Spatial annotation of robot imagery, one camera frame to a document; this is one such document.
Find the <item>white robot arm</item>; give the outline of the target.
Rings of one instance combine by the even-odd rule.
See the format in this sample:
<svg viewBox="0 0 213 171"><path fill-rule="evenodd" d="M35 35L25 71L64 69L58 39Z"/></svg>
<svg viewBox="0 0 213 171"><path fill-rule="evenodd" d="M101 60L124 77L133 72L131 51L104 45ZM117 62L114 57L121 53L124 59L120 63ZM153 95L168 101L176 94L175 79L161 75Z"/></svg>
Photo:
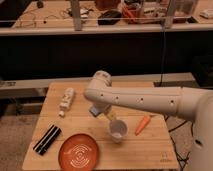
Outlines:
<svg viewBox="0 0 213 171"><path fill-rule="evenodd" d="M113 87L111 75L97 71L84 90L94 116L112 105L176 116L194 123L188 171L213 171L213 90L188 87Z"/></svg>

